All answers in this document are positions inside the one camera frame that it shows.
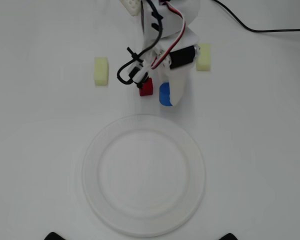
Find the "yellow sponge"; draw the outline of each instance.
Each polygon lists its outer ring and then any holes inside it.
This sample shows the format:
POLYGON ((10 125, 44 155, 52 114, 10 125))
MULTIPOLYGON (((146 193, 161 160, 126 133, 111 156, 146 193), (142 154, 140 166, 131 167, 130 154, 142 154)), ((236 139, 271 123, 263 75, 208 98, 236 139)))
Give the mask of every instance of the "yellow sponge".
POLYGON ((109 79, 109 62, 107 57, 96 57, 94 59, 94 84, 96 86, 107 86, 109 79))
POLYGON ((200 72, 208 72, 211 69, 211 53, 209 43, 199 43, 200 57, 196 60, 196 70, 200 72))

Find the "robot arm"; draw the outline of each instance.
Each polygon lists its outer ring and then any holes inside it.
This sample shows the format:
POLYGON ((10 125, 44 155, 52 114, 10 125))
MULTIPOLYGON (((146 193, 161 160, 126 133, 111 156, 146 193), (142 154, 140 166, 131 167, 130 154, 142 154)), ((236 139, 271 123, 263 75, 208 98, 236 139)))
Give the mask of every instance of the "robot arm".
POLYGON ((165 86, 160 88, 160 95, 168 95, 168 101, 160 100, 163 105, 178 104, 200 54, 199 37, 187 27, 197 17, 199 7, 200 0, 141 0, 143 45, 148 47, 138 55, 128 49, 133 58, 128 82, 142 88, 150 70, 157 71, 165 86))

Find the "white wire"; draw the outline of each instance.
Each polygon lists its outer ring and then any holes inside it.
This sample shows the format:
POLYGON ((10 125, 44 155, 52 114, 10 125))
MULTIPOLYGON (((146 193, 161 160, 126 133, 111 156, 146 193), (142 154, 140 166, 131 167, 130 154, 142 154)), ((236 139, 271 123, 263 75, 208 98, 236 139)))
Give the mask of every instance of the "white wire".
POLYGON ((170 2, 167 1, 166 4, 169 5, 172 9, 174 9, 176 12, 178 12, 182 16, 181 18, 183 20, 183 23, 182 23, 182 28, 180 30, 180 33, 179 33, 178 37, 175 39, 175 41, 173 42, 173 44, 168 48, 168 50, 164 54, 161 55, 160 58, 156 57, 154 59, 154 61, 152 62, 151 69, 153 69, 153 70, 156 69, 160 65, 162 60, 172 51, 173 48, 171 48, 171 47, 176 45, 180 41, 180 39, 183 36, 184 31, 186 29, 186 20, 185 20, 185 16, 182 14, 182 12, 180 12, 177 8, 175 8, 170 2))

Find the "white table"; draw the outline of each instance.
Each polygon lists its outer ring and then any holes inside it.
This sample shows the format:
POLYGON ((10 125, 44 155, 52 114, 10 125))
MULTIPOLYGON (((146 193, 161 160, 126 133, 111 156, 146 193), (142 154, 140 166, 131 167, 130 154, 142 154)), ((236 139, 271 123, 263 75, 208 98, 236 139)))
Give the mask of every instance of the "white table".
MULTIPOLYGON (((300 0, 223 1, 248 26, 300 28, 300 0)), ((128 240, 90 210, 78 172, 87 143, 133 114, 170 119, 207 170, 199 210, 159 240, 300 239, 300 33, 254 34, 203 0, 191 28, 212 43, 175 108, 116 79, 137 48, 118 0, 0 0, 0 240, 128 240), (108 88, 95 88, 107 56, 108 88)))

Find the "black object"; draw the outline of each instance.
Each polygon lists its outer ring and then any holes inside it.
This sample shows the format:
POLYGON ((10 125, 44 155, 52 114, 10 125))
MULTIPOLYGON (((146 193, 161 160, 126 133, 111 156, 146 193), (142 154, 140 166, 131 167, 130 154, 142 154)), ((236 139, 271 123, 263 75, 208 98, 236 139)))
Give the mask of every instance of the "black object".
POLYGON ((164 4, 165 2, 170 2, 170 0, 159 0, 159 4, 164 4))
POLYGON ((136 83, 136 87, 138 89, 142 89, 144 87, 144 84, 149 80, 148 73, 146 72, 145 75, 143 76, 142 80, 138 83, 136 83))
POLYGON ((248 26, 246 26, 226 5, 224 5, 222 2, 219 2, 218 0, 212 0, 214 2, 216 2, 217 4, 219 4, 221 7, 223 7, 225 10, 227 10, 232 17, 234 17, 235 20, 238 21, 238 23, 240 23, 242 25, 242 27, 244 27, 245 29, 247 29, 250 32, 253 33, 284 33, 284 32, 300 32, 300 29, 274 29, 274 30, 254 30, 248 26))
POLYGON ((192 63, 196 57, 196 50, 194 46, 189 46, 178 51, 170 52, 170 57, 170 69, 175 69, 192 63))
POLYGON ((162 33, 163 33, 163 25, 162 25, 162 21, 160 19, 160 14, 158 13, 158 10, 156 9, 156 6, 154 5, 154 3, 152 2, 152 0, 146 0, 147 3, 150 5, 154 15, 156 16, 156 19, 158 21, 158 26, 159 26, 159 33, 158 33, 158 37, 155 39, 155 41, 148 46, 146 49, 144 49, 142 52, 140 52, 137 57, 135 57, 134 59, 132 59, 131 61, 128 61, 126 64, 124 64, 122 67, 120 67, 120 69, 118 70, 116 77, 118 78, 118 80, 123 83, 124 85, 130 85, 133 84, 134 81, 132 81, 132 79, 129 79, 128 81, 123 80, 123 78, 120 76, 120 73, 128 66, 130 66, 131 64, 133 64, 135 61, 137 61, 137 59, 140 59, 140 57, 145 54, 146 52, 148 52, 149 50, 153 49, 155 45, 157 45, 157 43, 160 41, 162 33))
POLYGON ((132 71, 129 73, 129 78, 133 79, 134 76, 140 71, 140 69, 138 67, 135 67, 134 69, 132 69, 132 71))
POLYGON ((46 236, 46 238, 44 240, 65 240, 65 239, 60 237, 55 232, 51 232, 51 233, 49 233, 48 236, 46 236))
POLYGON ((141 26, 142 26, 142 32, 143 32, 143 34, 145 34, 145 9, 144 9, 144 3, 142 1, 141 1, 141 26))
POLYGON ((151 27, 159 32, 159 25, 156 23, 152 23, 151 27))
POLYGON ((158 16, 155 15, 154 12, 151 13, 152 17, 154 17, 155 19, 158 19, 157 17, 159 17, 160 20, 164 19, 163 16, 161 16, 160 14, 158 16))
POLYGON ((222 237, 220 240, 238 240, 238 238, 235 237, 232 233, 228 233, 224 237, 222 237))

